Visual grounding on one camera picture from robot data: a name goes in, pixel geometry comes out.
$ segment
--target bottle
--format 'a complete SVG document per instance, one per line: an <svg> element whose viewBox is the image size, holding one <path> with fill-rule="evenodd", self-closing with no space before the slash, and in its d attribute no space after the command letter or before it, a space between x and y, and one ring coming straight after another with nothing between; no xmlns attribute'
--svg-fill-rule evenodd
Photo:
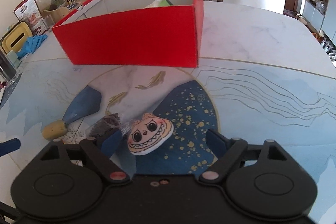
<svg viewBox="0 0 336 224"><path fill-rule="evenodd" d="M12 83L16 75L16 69L2 50L0 50L0 73L8 84Z"/></svg>

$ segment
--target plush keychain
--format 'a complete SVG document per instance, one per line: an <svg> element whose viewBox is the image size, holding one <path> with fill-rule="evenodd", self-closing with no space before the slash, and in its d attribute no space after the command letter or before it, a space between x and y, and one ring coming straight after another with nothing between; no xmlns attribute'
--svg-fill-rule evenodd
<svg viewBox="0 0 336 224"><path fill-rule="evenodd" d="M173 133L169 120L145 113L141 121L135 121L128 137L128 149L133 155L146 155L160 147Z"/></svg>

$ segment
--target cabinet door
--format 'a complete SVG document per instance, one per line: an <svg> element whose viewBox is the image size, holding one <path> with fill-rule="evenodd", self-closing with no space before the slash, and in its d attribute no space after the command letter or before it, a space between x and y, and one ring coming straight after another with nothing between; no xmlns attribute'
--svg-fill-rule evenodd
<svg viewBox="0 0 336 224"><path fill-rule="evenodd" d="M313 18L313 14L314 14L314 6L312 4L310 4L308 1L306 1L306 4L304 6L303 9L303 16L304 18L308 21L311 22L312 18Z"/></svg>
<svg viewBox="0 0 336 224"><path fill-rule="evenodd" d="M325 34L333 39L336 32L336 0L329 0L322 25Z"/></svg>
<svg viewBox="0 0 336 224"><path fill-rule="evenodd" d="M318 32L321 30L323 17L324 15L321 12L319 12L317 9L314 9L314 14L310 23Z"/></svg>

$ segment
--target cartoon eyes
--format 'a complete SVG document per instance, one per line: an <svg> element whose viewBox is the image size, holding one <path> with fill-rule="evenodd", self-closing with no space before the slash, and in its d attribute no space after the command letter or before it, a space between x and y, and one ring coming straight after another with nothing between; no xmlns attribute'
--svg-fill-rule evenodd
<svg viewBox="0 0 336 224"><path fill-rule="evenodd" d="M141 141L142 139L142 136L141 136L141 133L140 132L135 132L133 135L132 135L132 138L133 140L138 143L139 141Z"/></svg>
<svg viewBox="0 0 336 224"><path fill-rule="evenodd" d="M147 124L147 128L149 131L153 132L157 129L158 125L156 124L156 122L151 121L149 124Z"/></svg>

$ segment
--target red box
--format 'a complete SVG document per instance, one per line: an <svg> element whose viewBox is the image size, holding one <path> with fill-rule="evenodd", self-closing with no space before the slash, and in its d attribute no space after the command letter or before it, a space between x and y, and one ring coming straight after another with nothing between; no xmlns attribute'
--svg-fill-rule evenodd
<svg viewBox="0 0 336 224"><path fill-rule="evenodd" d="M52 28L74 65L198 66L203 0L88 0Z"/></svg>

